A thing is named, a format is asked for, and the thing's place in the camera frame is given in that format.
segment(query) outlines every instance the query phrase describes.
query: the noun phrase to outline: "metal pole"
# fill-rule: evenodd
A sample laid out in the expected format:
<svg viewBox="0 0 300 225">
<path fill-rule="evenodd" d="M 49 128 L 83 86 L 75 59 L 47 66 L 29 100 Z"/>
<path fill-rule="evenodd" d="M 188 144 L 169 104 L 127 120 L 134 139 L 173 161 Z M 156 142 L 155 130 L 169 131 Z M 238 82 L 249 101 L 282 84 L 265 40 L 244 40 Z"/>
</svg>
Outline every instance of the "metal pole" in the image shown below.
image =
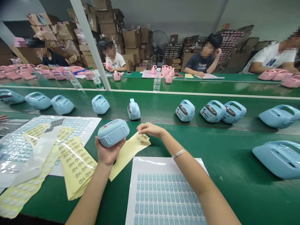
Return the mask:
<svg viewBox="0 0 300 225">
<path fill-rule="evenodd" d="M 87 40 L 87 44 L 88 44 L 88 46 L 91 50 L 92 56 L 94 58 L 96 66 L 97 66 L 97 69 L 100 73 L 102 83 L 103 83 L 103 85 L 104 85 L 104 87 L 107 91 L 111 91 L 107 76 L 105 74 L 104 67 L 102 65 L 100 55 L 99 55 L 99 52 L 98 52 L 98 48 L 95 44 L 94 37 L 92 35 L 90 26 L 88 24 L 88 20 L 86 18 L 86 15 L 85 15 L 83 7 L 82 7 L 82 3 L 81 3 L 80 0 L 71 0 L 71 4 L 72 4 L 74 12 L 77 16 L 77 19 L 80 23 L 80 27 L 82 29 L 82 32 L 83 32 L 83 34 L 84 34 L 84 36 Z"/>
</svg>

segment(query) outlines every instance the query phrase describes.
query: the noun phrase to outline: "plastic water bottle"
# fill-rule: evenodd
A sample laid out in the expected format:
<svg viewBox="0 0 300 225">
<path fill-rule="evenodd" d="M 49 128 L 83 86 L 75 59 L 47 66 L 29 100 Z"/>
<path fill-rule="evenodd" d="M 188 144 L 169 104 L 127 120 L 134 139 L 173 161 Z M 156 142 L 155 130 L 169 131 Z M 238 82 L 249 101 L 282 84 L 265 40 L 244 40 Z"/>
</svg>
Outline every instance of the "plastic water bottle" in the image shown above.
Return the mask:
<svg viewBox="0 0 300 225">
<path fill-rule="evenodd" d="M 162 74 L 160 73 L 160 68 L 157 68 L 157 72 L 154 77 L 154 84 L 153 84 L 153 92 L 158 93 L 160 90 L 160 83 L 162 81 Z"/>
<path fill-rule="evenodd" d="M 71 83 L 73 84 L 73 86 L 76 90 L 79 90 L 79 91 L 82 90 L 82 86 L 79 83 L 77 77 L 74 75 L 74 73 L 72 73 L 70 71 L 70 69 L 68 67 L 65 67 L 65 71 L 63 73 L 69 79 L 69 81 L 71 81 Z"/>
<path fill-rule="evenodd" d="M 98 91 L 104 91 L 104 87 L 101 83 L 101 80 L 100 80 L 100 77 L 98 76 L 98 73 L 93 70 L 93 67 L 88 67 L 93 73 L 94 73 L 94 77 L 92 78 L 93 79 L 93 82 L 94 84 L 96 85 L 96 88 Z"/>
</svg>

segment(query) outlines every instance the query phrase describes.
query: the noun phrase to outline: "black t-shirt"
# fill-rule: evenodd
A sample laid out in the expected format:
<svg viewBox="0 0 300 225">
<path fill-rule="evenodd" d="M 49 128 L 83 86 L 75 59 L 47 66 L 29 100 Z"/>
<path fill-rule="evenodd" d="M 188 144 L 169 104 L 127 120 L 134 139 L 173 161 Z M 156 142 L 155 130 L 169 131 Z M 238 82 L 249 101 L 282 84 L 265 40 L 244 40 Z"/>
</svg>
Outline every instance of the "black t-shirt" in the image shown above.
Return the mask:
<svg viewBox="0 0 300 225">
<path fill-rule="evenodd" d="M 50 51 L 52 59 L 49 60 L 48 57 L 43 57 L 43 64 L 51 67 L 59 66 L 69 66 L 67 61 L 61 55 L 56 54 L 55 52 Z"/>
<path fill-rule="evenodd" d="M 196 53 L 188 60 L 185 67 L 198 72 L 206 73 L 206 70 L 212 65 L 214 60 L 215 59 L 212 56 L 204 58 L 200 53 Z"/>
</svg>

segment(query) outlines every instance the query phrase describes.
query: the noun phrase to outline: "white sticker sheet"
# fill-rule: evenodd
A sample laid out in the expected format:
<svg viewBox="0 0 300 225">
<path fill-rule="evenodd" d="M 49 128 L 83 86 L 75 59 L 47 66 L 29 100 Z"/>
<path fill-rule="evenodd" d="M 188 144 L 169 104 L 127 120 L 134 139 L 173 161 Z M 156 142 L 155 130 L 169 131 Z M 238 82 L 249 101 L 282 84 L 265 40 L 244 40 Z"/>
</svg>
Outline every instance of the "white sticker sheet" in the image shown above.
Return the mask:
<svg viewBox="0 0 300 225">
<path fill-rule="evenodd" d="M 207 172 L 202 159 L 196 160 Z M 125 225 L 206 224 L 196 194 L 172 158 L 133 158 Z"/>
</svg>

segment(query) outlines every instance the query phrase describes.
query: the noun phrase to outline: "navy t-shirt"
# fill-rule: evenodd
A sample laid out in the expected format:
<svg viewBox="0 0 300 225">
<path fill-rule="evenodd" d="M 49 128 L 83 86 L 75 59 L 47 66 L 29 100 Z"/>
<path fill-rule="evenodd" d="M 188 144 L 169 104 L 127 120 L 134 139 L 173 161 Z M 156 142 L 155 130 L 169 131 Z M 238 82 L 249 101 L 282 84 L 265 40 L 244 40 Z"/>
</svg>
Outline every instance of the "navy t-shirt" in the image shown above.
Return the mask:
<svg viewBox="0 0 300 225">
<path fill-rule="evenodd" d="M 206 73 L 206 70 L 211 66 L 214 60 L 212 56 L 204 58 L 200 53 L 196 53 L 188 60 L 185 68 L 187 67 L 198 72 Z"/>
</svg>

